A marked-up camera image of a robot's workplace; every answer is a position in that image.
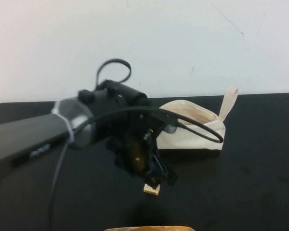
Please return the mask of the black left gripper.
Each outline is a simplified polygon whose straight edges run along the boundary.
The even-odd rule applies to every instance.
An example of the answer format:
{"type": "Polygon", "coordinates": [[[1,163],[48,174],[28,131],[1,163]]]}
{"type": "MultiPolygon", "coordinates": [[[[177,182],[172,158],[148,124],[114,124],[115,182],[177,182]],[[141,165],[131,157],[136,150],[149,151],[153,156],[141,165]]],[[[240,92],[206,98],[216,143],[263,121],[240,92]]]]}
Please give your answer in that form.
{"type": "Polygon", "coordinates": [[[145,184],[157,187],[160,180],[173,186],[177,174],[159,155],[157,136],[165,128],[165,122],[150,113],[128,113],[127,129],[114,135],[106,143],[115,154],[114,164],[131,176],[144,178],[145,184]]]}

